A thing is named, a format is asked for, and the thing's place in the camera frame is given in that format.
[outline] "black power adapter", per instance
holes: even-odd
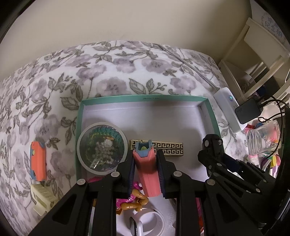
[[[253,96],[235,109],[235,113],[241,124],[248,123],[261,115],[263,107],[259,104],[259,102],[260,99],[258,99],[257,96]]]

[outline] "bed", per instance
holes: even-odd
[[[165,45],[216,86],[227,86],[214,60]],[[47,181],[59,199],[76,183],[74,152],[82,99],[125,94],[184,94],[208,97],[227,154],[247,157],[245,134],[234,134],[213,94],[194,71],[155,44],[103,41],[40,57],[0,86],[0,208],[18,235],[28,235],[41,217],[33,210],[30,144],[46,144]]]

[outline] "coral pink object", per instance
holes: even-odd
[[[140,157],[136,150],[133,150],[133,156],[145,196],[156,197],[160,195],[161,190],[154,148],[151,147],[147,157]]]
[[[258,157],[258,154],[257,155],[248,155],[249,159],[252,159],[252,158],[257,158]]]
[[[88,179],[88,183],[99,181],[102,178],[103,177],[95,176],[93,178]],[[139,186],[139,183],[137,181],[135,181],[133,183],[133,188],[138,189],[138,190],[142,190],[143,189],[142,187]],[[117,198],[116,199],[116,207],[120,208],[121,207],[121,203],[123,203],[123,202],[133,202],[135,200],[135,198],[136,197],[133,194],[131,194],[128,199]]]

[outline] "round container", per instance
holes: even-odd
[[[77,157],[81,165],[95,175],[107,175],[126,159],[128,143],[115,125],[99,122],[88,126],[77,141]]]
[[[268,122],[257,129],[251,129],[247,133],[247,144],[250,155],[272,152],[276,149],[280,137],[280,129],[277,120]]]

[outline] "black and gold box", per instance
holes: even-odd
[[[130,150],[135,149],[136,142],[148,142],[146,140],[130,140]],[[164,156],[183,156],[183,143],[152,141],[155,153],[157,149],[162,149]]]

